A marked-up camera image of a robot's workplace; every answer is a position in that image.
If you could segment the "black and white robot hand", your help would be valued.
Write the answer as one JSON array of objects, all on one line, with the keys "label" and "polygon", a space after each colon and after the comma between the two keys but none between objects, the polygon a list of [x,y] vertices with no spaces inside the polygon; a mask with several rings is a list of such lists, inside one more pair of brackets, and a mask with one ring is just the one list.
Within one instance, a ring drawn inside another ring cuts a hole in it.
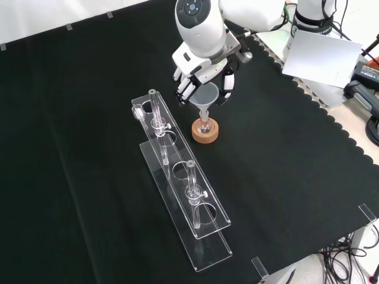
[{"label": "black and white robot hand", "polygon": [[198,57],[183,43],[172,55],[176,70],[172,76],[176,83],[175,96],[180,104],[187,104],[200,86],[206,85],[217,77],[221,78],[220,98],[217,105],[224,104],[235,88],[235,71],[239,64],[234,55],[212,63],[207,57]]}]

